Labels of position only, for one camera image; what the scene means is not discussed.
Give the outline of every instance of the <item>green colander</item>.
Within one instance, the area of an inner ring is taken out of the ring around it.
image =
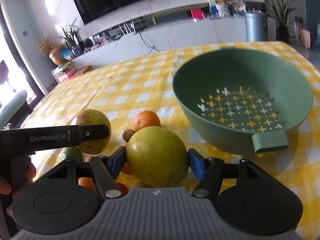
[[[312,91],[289,62],[250,49],[220,49],[186,62],[173,91],[198,134],[225,152],[284,150],[312,107]]]

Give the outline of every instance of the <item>trash can lid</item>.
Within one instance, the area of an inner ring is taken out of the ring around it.
[[[246,17],[251,17],[251,18],[267,18],[268,15],[264,12],[259,12],[259,11],[249,11],[245,12],[244,16]]]

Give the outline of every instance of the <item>colander handle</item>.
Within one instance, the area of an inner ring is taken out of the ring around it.
[[[255,133],[252,135],[255,153],[266,153],[286,150],[289,142],[284,130]]]

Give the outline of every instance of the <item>gray trash can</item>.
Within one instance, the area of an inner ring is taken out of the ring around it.
[[[268,16],[266,13],[246,12],[244,18],[247,42],[268,41]]]

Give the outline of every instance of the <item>table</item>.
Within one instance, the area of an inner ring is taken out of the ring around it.
[[[283,152],[254,155],[250,159],[299,196],[304,211],[297,233],[304,239],[314,240],[320,235],[320,74],[302,55],[282,42],[190,47],[101,67],[56,86],[37,105],[23,128],[70,125],[79,111],[97,109],[105,113],[111,122],[111,140],[102,153],[111,155],[119,146],[126,144],[121,133],[132,128],[134,117],[142,110],[152,110],[159,115],[163,126],[184,141],[187,149],[195,148],[204,157],[215,156],[226,163],[237,163],[241,156],[210,146],[196,133],[172,91],[172,78],[185,61],[200,53],[228,46],[279,56],[301,70],[312,87],[313,108],[299,127],[299,132],[289,137],[290,148]],[[39,178],[61,161],[60,149],[38,152],[32,156],[32,161],[37,167],[36,178]],[[117,180],[128,187],[140,186],[132,176],[121,174]],[[232,179],[224,181],[222,190],[234,183]],[[179,185],[191,192],[196,184],[197,181],[189,174]]]

